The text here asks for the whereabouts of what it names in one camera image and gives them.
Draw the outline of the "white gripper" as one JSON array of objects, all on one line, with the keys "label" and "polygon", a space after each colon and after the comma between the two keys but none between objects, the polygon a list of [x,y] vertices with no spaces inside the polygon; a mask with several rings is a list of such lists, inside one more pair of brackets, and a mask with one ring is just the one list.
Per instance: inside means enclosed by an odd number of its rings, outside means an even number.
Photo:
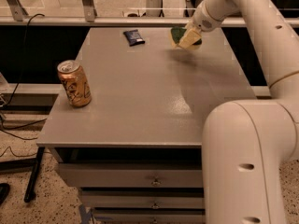
[{"label": "white gripper", "polygon": [[202,45],[201,31],[211,32],[218,28],[222,21],[212,18],[207,11],[206,3],[202,2],[192,15],[192,23],[195,27],[185,28],[178,42],[178,46],[182,49],[198,49]]}]

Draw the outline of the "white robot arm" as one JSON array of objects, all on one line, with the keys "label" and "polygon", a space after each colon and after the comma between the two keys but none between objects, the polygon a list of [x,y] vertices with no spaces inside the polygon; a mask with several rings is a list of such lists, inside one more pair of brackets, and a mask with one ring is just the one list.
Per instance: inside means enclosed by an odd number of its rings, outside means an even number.
[{"label": "white robot arm", "polygon": [[271,0],[204,0],[179,44],[241,13],[271,94],[216,107],[203,129],[206,224],[288,224],[279,166],[298,157],[299,36]]}]

